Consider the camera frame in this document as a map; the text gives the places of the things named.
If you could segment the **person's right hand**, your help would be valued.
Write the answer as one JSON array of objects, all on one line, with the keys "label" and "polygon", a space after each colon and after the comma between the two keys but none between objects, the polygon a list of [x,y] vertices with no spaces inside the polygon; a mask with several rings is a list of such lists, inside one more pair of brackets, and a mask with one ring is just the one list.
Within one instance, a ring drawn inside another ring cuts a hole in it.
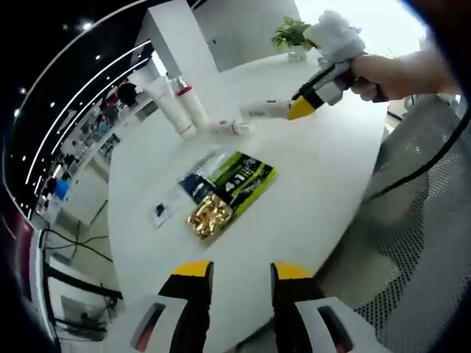
[{"label": "person's right hand", "polygon": [[401,62],[377,55],[356,57],[350,64],[357,79],[351,91],[364,101],[372,101],[382,91],[387,100],[407,96],[406,72]]}]

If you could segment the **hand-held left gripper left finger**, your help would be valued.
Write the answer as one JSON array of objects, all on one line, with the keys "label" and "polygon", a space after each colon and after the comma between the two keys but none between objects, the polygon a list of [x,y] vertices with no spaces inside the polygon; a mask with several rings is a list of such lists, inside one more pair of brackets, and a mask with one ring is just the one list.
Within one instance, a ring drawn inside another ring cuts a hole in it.
[{"label": "hand-held left gripper left finger", "polygon": [[213,262],[177,267],[158,295],[145,301],[131,339],[137,352],[202,352],[210,326]]}]

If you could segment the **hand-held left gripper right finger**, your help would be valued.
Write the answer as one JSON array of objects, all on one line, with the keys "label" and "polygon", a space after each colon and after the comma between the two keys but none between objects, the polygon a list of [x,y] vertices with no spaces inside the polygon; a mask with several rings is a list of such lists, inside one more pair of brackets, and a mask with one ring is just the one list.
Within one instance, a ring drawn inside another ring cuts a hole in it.
[{"label": "hand-held left gripper right finger", "polygon": [[336,297],[325,297],[303,267],[270,265],[279,352],[378,352],[374,327]]}]

